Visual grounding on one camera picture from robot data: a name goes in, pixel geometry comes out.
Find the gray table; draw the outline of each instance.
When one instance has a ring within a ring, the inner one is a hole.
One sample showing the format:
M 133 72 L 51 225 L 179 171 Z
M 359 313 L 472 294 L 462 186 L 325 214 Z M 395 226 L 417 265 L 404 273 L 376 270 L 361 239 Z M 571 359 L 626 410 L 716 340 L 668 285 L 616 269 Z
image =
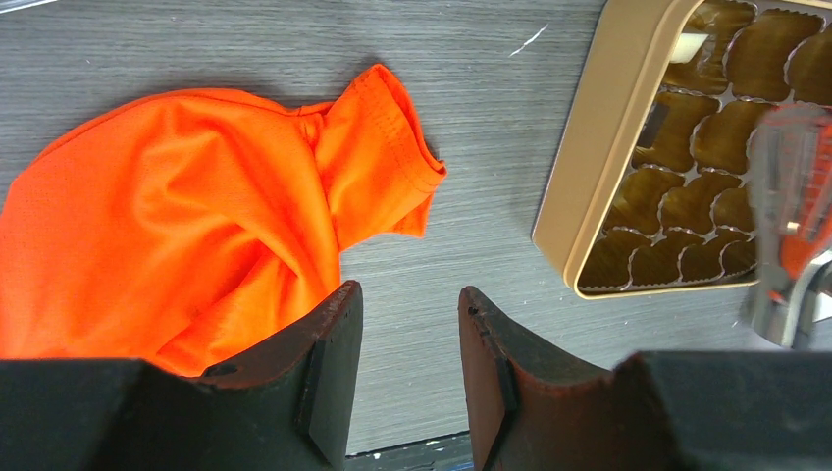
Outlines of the gray table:
M 383 61 L 449 178 L 426 239 L 380 236 L 343 256 L 366 296 L 350 452 L 467 429 L 455 311 L 466 285 L 604 367 L 638 348 L 741 346 L 744 290 L 583 301 L 530 242 L 602 3 L 62 0 L 2 15 L 0 200 L 46 144 L 135 98 L 231 86 L 308 104 Z

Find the tabletop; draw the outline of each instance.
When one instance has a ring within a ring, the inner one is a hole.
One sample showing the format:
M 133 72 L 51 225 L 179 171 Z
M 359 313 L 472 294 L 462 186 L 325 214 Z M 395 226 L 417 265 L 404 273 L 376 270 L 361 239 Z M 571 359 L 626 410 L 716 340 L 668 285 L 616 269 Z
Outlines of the tabletop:
M 381 62 L 410 91 L 448 178 L 426 238 L 381 235 L 342 256 L 343 277 L 365 295 L 349 452 L 467 429 L 456 322 L 467 285 L 603 367 L 637 349 L 743 346 L 746 289 L 586 301 L 531 243 L 602 6 L 61 0 L 8 13 L 0 16 L 0 200 L 50 141 L 133 99 L 227 86 L 299 106 L 338 97 Z M 568 204 L 568 194 L 556 197 Z

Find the metal tool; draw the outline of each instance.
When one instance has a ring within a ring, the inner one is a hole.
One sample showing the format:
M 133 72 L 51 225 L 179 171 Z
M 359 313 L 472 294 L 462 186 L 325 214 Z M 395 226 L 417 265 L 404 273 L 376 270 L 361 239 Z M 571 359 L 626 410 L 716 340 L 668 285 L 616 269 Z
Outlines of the metal tool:
M 759 259 L 752 326 L 774 343 L 807 348 L 832 273 L 832 112 L 810 104 L 769 112 L 751 160 Z

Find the orange shirt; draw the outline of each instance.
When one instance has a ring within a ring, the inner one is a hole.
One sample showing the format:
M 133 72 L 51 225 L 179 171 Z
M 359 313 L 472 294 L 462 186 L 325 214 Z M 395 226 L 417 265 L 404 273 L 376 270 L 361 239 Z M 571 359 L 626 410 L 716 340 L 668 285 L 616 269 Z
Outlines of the orange shirt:
M 186 376 L 296 321 L 339 253 L 422 236 L 445 167 L 385 67 L 289 110 L 135 101 L 49 145 L 0 215 L 0 357 L 142 357 Z

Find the shirt sleeve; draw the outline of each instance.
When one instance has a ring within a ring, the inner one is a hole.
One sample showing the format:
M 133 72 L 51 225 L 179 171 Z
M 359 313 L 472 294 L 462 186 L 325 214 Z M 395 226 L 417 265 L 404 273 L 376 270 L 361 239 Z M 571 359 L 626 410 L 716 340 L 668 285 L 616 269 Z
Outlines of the shirt sleeve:
M 328 110 L 315 155 L 340 250 L 380 233 L 424 235 L 446 169 L 387 68 L 369 69 Z

